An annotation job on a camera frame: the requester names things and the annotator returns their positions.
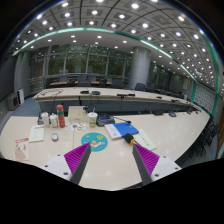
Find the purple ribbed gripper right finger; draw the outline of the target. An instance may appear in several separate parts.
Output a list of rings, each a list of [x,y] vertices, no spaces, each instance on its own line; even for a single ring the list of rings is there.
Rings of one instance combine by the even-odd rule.
[[[133,156],[143,185],[148,185],[181,169],[169,157],[159,156],[138,144],[133,145]]]

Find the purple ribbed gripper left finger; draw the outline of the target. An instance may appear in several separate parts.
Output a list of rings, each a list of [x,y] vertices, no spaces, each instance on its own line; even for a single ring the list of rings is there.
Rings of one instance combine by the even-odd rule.
[[[81,145],[66,154],[57,154],[42,168],[72,183],[79,184],[91,153],[89,143]]]

